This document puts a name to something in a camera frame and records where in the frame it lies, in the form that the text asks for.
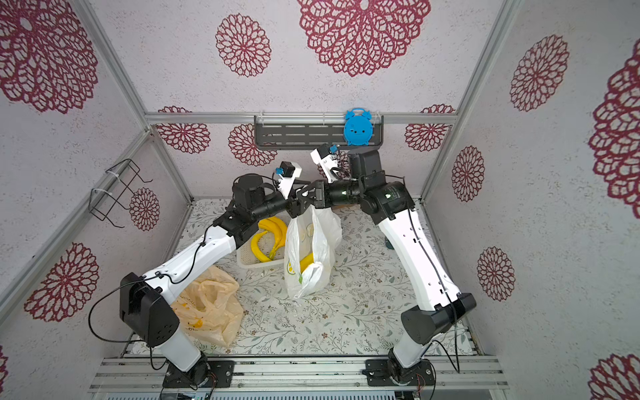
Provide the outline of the white plastic bag lemon print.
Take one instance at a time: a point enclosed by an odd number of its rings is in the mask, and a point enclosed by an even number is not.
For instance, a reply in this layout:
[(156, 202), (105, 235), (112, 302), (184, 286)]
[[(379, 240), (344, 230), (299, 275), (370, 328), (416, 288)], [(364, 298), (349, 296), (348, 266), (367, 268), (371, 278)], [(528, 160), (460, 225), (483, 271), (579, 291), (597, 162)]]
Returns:
[[(339, 216), (330, 208), (309, 207), (288, 224), (284, 253), (284, 280), (288, 296), (295, 301), (328, 286), (343, 230)], [(300, 273), (300, 261), (313, 253), (312, 263)]]

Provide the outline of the beige plastic bag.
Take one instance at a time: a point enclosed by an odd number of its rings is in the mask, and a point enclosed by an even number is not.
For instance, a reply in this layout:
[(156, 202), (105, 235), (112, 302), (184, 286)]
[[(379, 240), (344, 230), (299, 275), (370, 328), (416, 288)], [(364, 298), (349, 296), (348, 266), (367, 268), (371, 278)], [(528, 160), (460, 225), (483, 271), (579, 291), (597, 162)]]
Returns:
[(213, 265), (188, 285), (172, 309), (186, 334), (224, 348), (232, 346), (244, 310), (236, 298), (238, 282)]

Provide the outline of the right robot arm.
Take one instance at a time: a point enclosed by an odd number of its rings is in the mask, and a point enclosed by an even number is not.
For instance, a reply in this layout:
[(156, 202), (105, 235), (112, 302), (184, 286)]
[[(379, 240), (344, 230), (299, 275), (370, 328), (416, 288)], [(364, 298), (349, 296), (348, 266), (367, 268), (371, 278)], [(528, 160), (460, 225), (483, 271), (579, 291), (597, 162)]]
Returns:
[(416, 306), (401, 315), (403, 336), (388, 355), (388, 375), (405, 384), (417, 373), (423, 355), (477, 303), (463, 293), (445, 271), (419, 222), (418, 211), (404, 181), (385, 173), (376, 148), (355, 148), (348, 153), (349, 178), (337, 173), (336, 147), (312, 151), (313, 162), (326, 178), (297, 192), (303, 206), (316, 209), (358, 205), (391, 243), (416, 298)]

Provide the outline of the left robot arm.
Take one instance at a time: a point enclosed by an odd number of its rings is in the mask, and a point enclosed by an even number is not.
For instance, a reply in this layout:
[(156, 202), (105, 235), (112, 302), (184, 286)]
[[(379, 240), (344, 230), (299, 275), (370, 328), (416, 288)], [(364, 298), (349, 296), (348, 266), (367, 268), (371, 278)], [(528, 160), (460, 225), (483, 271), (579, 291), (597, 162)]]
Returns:
[(172, 304), (196, 278), (216, 261), (233, 253), (258, 231), (258, 223), (281, 212), (295, 217), (301, 210), (294, 188), (297, 178), (265, 183), (261, 175), (248, 173), (233, 183), (233, 199), (225, 212), (205, 229), (195, 243), (161, 266), (121, 281), (119, 316), (146, 345), (158, 350), (170, 365), (200, 384), (207, 375), (207, 357), (180, 328)]

